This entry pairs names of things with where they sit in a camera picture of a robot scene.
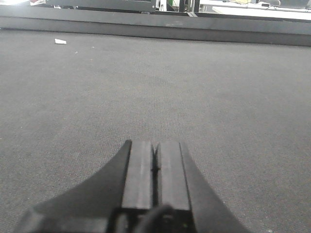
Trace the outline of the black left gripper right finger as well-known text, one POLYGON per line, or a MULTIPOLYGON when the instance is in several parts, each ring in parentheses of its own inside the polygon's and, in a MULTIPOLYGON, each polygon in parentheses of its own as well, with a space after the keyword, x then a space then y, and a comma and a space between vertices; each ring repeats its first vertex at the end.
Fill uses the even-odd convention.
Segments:
POLYGON ((182 142, 160 142, 158 202, 170 205, 185 233, 247 233, 249 230, 216 195, 182 142))

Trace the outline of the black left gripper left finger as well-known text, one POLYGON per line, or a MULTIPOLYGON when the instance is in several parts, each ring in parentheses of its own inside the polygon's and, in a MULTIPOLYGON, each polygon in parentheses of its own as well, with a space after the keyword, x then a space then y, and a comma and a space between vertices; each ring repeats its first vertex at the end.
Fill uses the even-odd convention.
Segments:
POLYGON ((14 231, 109 233, 120 214, 143 214, 153 202, 152 144, 127 140, 94 175, 30 208, 14 231))

